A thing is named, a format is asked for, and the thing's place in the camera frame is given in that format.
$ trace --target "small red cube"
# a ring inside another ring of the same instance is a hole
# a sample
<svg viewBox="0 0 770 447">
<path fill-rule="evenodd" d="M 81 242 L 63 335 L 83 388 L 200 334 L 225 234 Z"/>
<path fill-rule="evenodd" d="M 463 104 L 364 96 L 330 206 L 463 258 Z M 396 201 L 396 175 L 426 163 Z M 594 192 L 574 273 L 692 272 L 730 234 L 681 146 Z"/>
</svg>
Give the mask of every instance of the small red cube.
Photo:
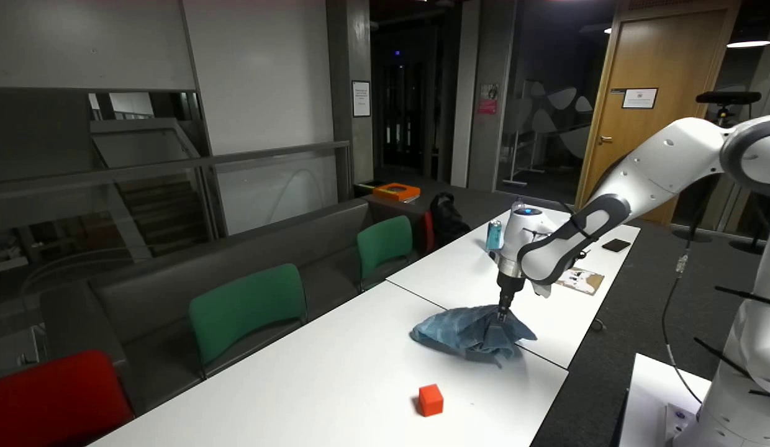
<svg viewBox="0 0 770 447">
<path fill-rule="evenodd" d="M 438 388 L 436 386 L 424 386 L 419 388 L 417 393 L 417 412 L 422 417 L 430 417 L 430 416 L 438 416 L 442 412 L 442 394 L 438 394 Z"/>
</svg>

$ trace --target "chair backrest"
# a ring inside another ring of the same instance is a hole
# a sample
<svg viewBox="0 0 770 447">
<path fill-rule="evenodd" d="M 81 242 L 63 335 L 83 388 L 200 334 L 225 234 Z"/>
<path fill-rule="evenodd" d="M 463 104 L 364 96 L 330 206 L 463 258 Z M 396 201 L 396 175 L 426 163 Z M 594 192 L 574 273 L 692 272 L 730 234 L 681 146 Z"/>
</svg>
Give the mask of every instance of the chair backrest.
<svg viewBox="0 0 770 447">
<path fill-rule="evenodd" d="M 406 217 L 376 221 L 356 234 L 360 275 L 374 279 L 386 260 L 404 258 L 411 250 L 411 226 Z"/>
<path fill-rule="evenodd" d="M 189 303 L 202 365 L 221 358 L 243 335 L 301 317 L 303 310 L 303 279 L 292 263 L 235 279 Z"/>
<path fill-rule="evenodd" d="M 0 381 L 0 444 L 86 444 L 128 421 L 114 367 L 96 350 Z"/>
</svg>

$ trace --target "crumpled cloth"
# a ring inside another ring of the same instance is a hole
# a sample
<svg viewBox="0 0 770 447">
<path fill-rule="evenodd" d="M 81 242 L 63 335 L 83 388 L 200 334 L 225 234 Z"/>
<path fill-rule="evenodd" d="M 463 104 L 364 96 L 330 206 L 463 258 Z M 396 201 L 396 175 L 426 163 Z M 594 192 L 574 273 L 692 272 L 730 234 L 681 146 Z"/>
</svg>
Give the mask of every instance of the crumpled cloth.
<svg viewBox="0 0 770 447">
<path fill-rule="evenodd" d="M 499 315 L 499 305 L 450 309 L 415 326 L 410 339 L 446 355 L 497 365 L 518 358 L 517 341 L 537 341 L 517 315 Z"/>
</svg>

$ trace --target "ceiling light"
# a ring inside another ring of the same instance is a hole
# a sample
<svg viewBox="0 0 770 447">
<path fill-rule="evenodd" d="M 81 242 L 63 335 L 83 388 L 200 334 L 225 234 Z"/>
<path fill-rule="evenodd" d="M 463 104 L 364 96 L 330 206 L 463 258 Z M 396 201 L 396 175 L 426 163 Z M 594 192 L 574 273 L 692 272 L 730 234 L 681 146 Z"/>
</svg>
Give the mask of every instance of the ceiling light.
<svg viewBox="0 0 770 447">
<path fill-rule="evenodd" d="M 753 48 L 766 48 L 770 41 L 739 41 L 739 42 L 728 42 L 730 50 L 753 50 Z"/>
</svg>

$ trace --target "wooden door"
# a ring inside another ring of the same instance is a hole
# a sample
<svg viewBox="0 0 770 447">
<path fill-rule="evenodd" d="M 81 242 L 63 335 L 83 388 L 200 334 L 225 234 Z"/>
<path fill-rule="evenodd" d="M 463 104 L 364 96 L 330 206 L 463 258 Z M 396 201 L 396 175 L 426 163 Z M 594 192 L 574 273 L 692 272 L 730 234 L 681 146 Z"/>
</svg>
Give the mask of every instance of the wooden door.
<svg viewBox="0 0 770 447">
<path fill-rule="evenodd" d="M 643 139 L 677 118 L 702 118 L 696 94 L 713 90 L 734 23 L 732 0 L 647 7 L 623 0 L 606 50 L 600 90 L 589 131 L 575 203 L 580 206 L 602 175 Z M 647 109 L 626 106 L 630 90 L 655 90 Z M 669 223 L 676 201 L 647 221 Z"/>
</svg>

